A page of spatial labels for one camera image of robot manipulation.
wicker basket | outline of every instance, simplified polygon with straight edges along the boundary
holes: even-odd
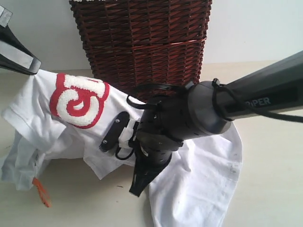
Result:
[[[70,1],[94,77],[130,94],[199,81],[211,0]],[[138,94],[146,101],[156,91]]]

white t-shirt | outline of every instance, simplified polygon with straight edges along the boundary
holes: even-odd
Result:
[[[42,172],[43,162],[55,158],[82,157],[99,179],[122,164],[133,166],[134,155],[120,161],[99,150],[120,112],[140,118],[142,111],[129,106],[126,97],[98,79],[43,70],[30,76],[2,113],[17,131],[15,143],[23,144],[13,146],[0,161],[2,180],[28,190],[33,177]],[[125,157],[129,152],[123,149],[119,155]],[[239,178],[241,152],[234,125],[223,135],[185,141],[150,184],[155,226],[220,226]],[[26,167],[33,171],[24,171]]]

t-shirt sleeve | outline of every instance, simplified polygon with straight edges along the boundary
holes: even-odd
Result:
[[[42,70],[30,76],[1,113],[8,123],[40,151],[49,150],[66,128],[49,111],[49,98],[55,90],[55,76],[54,73]]]

red embroidered patch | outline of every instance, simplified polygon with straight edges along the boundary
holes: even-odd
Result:
[[[50,111],[78,128],[91,128],[102,115],[109,87],[101,80],[59,73],[50,99]]]

table surface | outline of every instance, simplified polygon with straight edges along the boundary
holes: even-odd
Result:
[[[204,65],[202,79],[222,83],[272,62]],[[89,75],[89,71],[71,72]],[[27,77],[0,74],[0,110],[8,105]],[[243,141],[244,164],[224,227],[303,226],[303,124],[254,117],[235,121]],[[13,141],[14,129],[0,119],[0,156]],[[45,208],[35,188],[18,192],[0,183],[0,226],[152,227],[147,192],[128,193],[133,169],[122,166],[99,181],[81,159],[54,160],[41,177],[53,207]]]

